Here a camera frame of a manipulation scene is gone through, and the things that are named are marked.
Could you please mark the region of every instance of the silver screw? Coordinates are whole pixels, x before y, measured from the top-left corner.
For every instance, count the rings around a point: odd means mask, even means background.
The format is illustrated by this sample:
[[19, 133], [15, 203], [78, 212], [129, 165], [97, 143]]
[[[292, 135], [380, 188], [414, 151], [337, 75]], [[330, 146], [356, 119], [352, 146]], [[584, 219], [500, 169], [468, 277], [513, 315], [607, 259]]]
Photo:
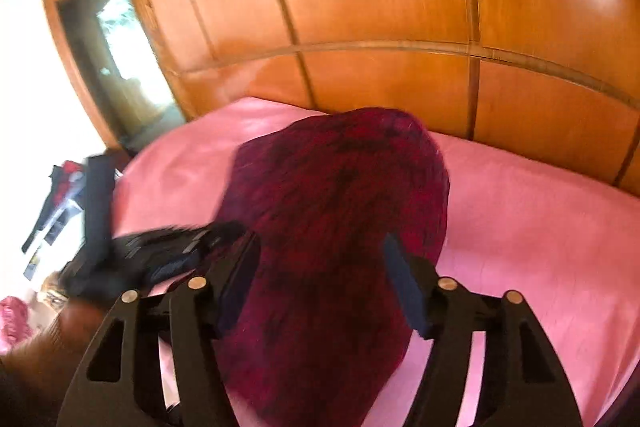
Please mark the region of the silver screw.
[[509, 290], [507, 292], [507, 300], [511, 304], [521, 304], [521, 302], [524, 301], [524, 297], [522, 296], [522, 293], [517, 292], [516, 290]]
[[438, 280], [438, 286], [443, 290], [453, 291], [458, 287], [458, 282], [451, 277], [441, 277]]
[[207, 285], [207, 280], [204, 277], [194, 277], [189, 279], [187, 286], [192, 290], [199, 290], [200, 288], [204, 288]]
[[127, 304], [129, 304], [138, 299], [138, 292], [136, 292], [135, 290], [127, 290], [122, 294], [122, 297], [120, 297], [120, 299], [122, 299], [122, 302], [126, 302]]

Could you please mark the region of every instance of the pink bed sheet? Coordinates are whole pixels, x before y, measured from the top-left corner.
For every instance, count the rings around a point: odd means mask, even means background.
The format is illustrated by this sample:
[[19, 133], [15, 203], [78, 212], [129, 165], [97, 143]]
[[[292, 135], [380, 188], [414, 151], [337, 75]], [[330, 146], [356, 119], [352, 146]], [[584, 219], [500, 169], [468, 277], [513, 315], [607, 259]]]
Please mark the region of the pink bed sheet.
[[[246, 98], [157, 140], [118, 182], [116, 235], [209, 222], [236, 148], [313, 114]], [[640, 200], [482, 144], [434, 137], [451, 181], [438, 272], [480, 293], [521, 290], [559, 353], [585, 426], [593, 426], [640, 359]], [[475, 334], [461, 427], [472, 424], [483, 341]], [[402, 425], [430, 347], [412, 337], [366, 427]], [[165, 362], [166, 392], [175, 392]], [[260, 423], [236, 397], [232, 402], [242, 427]]]

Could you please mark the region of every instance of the white wall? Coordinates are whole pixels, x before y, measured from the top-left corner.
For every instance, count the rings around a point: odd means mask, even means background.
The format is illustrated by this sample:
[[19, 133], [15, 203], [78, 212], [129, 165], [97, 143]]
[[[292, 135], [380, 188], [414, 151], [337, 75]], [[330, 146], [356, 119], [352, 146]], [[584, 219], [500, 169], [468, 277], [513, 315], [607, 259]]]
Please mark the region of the white wall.
[[42, 0], [0, 0], [0, 298], [20, 293], [27, 238], [49, 174], [104, 145], [72, 89]]

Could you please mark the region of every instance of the black sleeve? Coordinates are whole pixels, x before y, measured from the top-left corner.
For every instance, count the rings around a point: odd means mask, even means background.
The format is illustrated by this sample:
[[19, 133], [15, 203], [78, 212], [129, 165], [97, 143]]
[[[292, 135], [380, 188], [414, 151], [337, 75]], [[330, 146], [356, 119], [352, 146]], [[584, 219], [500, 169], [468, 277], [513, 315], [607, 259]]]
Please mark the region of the black sleeve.
[[23, 386], [7, 373], [0, 361], [0, 418], [2, 425], [12, 427], [55, 427], [56, 418], [38, 411]]

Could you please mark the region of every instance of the mattress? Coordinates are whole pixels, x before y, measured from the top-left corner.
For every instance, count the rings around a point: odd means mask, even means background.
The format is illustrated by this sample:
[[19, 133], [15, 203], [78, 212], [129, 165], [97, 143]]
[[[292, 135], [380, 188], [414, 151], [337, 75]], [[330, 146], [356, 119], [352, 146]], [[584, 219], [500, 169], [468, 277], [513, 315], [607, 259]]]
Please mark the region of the mattress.
[[[115, 234], [208, 223], [237, 147], [315, 114], [245, 98], [156, 140], [118, 182]], [[451, 183], [438, 272], [478, 293], [523, 292], [558, 352], [585, 426], [593, 426], [640, 359], [640, 200], [476, 142], [433, 137]], [[461, 427], [473, 423], [483, 347], [476, 333]], [[414, 334], [366, 427], [402, 425], [430, 348]], [[163, 377], [168, 398], [175, 394], [168, 355]], [[231, 398], [242, 427], [259, 425], [250, 407]]]

